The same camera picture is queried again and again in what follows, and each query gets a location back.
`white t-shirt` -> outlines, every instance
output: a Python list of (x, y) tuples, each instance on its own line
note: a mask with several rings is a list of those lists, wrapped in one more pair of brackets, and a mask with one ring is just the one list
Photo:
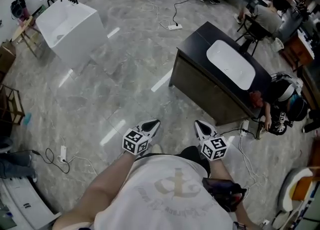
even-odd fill
[(117, 197), (99, 212), (93, 225), (75, 230), (219, 229), (231, 230), (233, 221), (202, 185), (206, 170), (172, 155), (154, 155), (136, 161)]

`cardboard box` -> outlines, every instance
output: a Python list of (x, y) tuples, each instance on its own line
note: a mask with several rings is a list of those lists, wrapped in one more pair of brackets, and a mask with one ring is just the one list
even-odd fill
[(16, 59), (16, 48), (9, 42), (3, 42), (0, 47), (0, 83), (5, 78)]

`black helmet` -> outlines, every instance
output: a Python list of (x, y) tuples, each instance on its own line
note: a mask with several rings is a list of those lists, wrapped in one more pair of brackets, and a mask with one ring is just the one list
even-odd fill
[(289, 121), (302, 121), (308, 111), (308, 105), (304, 98), (299, 96), (291, 105), (287, 117)]

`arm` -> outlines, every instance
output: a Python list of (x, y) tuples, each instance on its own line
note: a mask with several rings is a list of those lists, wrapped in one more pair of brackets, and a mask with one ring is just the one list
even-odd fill
[(100, 173), (84, 192), (79, 203), (54, 223), (53, 230), (66, 226), (93, 222), (96, 214), (105, 210), (120, 191), (136, 157), (125, 152), (111, 166)]
[[(229, 174), (228, 170), (226, 169), (222, 160), (210, 161), (210, 170), (211, 170), (211, 178), (234, 181), (231, 175)], [(238, 222), (244, 224), (249, 229), (259, 229), (259, 227), (256, 224), (254, 224), (248, 217), (248, 214), (242, 202), (238, 205), (235, 211), (235, 215), (236, 215), (236, 218), (238, 219)]]
[(271, 105), (268, 102), (264, 102), (264, 115), (265, 115), (265, 122), (264, 122), (264, 128), (266, 131), (269, 131), (271, 128)]

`table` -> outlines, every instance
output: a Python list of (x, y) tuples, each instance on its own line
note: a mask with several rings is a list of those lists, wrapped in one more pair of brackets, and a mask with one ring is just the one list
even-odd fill
[(280, 54), (291, 64), (293, 71), (313, 62), (315, 58), (310, 45), (299, 31), (284, 44), (284, 50)]
[(39, 34), (41, 34), (40, 31), (38, 31), (37, 29), (35, 29), (34, 27), (32, 27), (32, 26), (30, 25), (30, 23), (32, 22), (32, 20), (33, 20), (33, 17), (32, 17), (32, 16), (30, 16), (28, 19), (26, 19), (26, 20), (23, 22), (23, 26), (22, 26), (22, 27), (19, 26), (19, 27), (16, 29), (15, 33), (13, 34), (13, 36), (12, 36), (12, 38), (11, 38), (11, 41), (15, 41), (18, 37), (21, 37), (22, 40), (25, 42), (26, 46), (27, 46), (27, 47), (30, 49), (30, 51), (33, 53), (33, 55), (34, 55), (35, 57), (37, 57), (36, 54), (35, 54), (35, 52), (32, 50), (31, 46), (29, 45), (29, 43), (28, 43), (27, 40), (25, 39), (25, 37), (27, 37), (30, 41), (32, 41), (32, 42), (38, 47), (38, 45), (36, 44), (36, 42), (34, 42), (33, 40), (31, 40), (31, 38), (26, 34), (27, 28), (30, 28), (30, 29), (34, 30), (35, 32), (38, 32)]

